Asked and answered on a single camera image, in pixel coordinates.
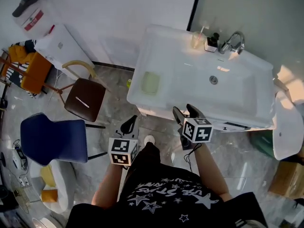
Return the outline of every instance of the cardboard box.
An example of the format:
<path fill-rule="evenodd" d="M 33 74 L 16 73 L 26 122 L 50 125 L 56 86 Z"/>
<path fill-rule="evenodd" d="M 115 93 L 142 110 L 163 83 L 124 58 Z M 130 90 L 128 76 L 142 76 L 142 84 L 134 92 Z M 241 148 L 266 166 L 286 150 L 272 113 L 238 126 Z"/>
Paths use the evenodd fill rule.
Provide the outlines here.
<path fill-rule="evenodd" d="M 290 199 L 301 198 L 304 195 L 304 166 L 281 161 L 268 191 Z"/>

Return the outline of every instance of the electrical outlet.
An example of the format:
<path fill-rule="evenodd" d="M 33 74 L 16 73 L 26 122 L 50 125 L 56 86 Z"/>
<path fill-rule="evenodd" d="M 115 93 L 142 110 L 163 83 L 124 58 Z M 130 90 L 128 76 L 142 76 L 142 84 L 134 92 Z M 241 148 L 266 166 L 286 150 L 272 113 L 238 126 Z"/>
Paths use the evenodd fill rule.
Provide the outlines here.
<path fill-rule="evenodd" d="M 25 187 L 24 181 L 22 180 L 21 177 L 19 177 L 19 183 L 22 185 L 22 187 Z"/>
<path fill-rule="evenodd" d="M 24 178 L 23 178 L 23 180 L 24 180 L 24 184 L 25 184 L 25 186 L 28 186 L 29 185 L 29 180 L 28 180 L 28 178 L 25 176 Z"/>

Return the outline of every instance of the white sink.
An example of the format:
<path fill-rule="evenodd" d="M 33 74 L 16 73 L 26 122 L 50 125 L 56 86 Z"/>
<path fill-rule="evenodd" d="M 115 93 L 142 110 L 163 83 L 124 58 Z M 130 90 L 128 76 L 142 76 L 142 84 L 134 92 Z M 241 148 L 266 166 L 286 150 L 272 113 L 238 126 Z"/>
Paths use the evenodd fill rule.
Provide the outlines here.
<path fill-rule="evenodd" d="M 192 49 L 191 36 L 190 32 L 163 26 L 147 28 L 128 101 L 168 114 L 173 106 L 185 110 L 189 103 L 215 121 L 273 127 L 273 66 L 247 51 L 222 55 L 207 52 L 204 46 Z M 141 90 L 147 71 L 160 76 L 156 95 Z M 211 76 L 216 77 L 216 84 L 210 82 Z"/>

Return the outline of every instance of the white sneaker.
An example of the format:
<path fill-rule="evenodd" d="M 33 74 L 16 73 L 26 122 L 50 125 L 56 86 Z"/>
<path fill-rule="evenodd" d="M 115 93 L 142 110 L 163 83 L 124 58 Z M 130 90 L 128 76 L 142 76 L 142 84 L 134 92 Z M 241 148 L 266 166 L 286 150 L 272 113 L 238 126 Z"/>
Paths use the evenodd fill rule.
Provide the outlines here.
<path fill-rule="evenodd" d="M 143 141 L 144 146 L 146 146 L 147 142 L 151 142 L 153 144 L 155 144 L 155 139 L 153 137 L 153 135 L 147 135 Z"/>

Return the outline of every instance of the chair backrest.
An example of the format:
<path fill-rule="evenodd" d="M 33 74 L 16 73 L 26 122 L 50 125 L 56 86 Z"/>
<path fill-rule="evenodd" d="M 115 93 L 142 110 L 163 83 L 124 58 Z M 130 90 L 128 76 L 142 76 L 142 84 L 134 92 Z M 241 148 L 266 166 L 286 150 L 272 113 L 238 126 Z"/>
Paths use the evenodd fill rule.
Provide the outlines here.
<path fill-rule="evenodd" d="M 40 165 L 52 160 L 87 162 L 86 127 L 83 120 L 53 122 L 43 113 L 22 121 L 21 147 Z"/>
<path fill-rule="evenodd" d="M 73 61 L 69 61 L 69 62 L 67 62 L 67 63 L 65 63 L 65 64 L 62 65 L 62 68 L 65 68 L 67 71 L 69 71 L 75 77 L 80 78 L 77 73 L 75 73 L 73 70 L 71 70 L 70 68 L 68 68 L 71 65 L 81 65 L 81 66 L 84 66 L 89 71 L 89 73 L 91 74 L 92 78 L 96 79 L 103 87 L 105 87 L 108 91 L 111 92 L 109 86 L 96 74 L 96 72 L 94 71 L 93 67 L 91 67 L 88 63 L 86 63 L 84 61 L 80 61 L 80 60 L 73 60 Z"/>

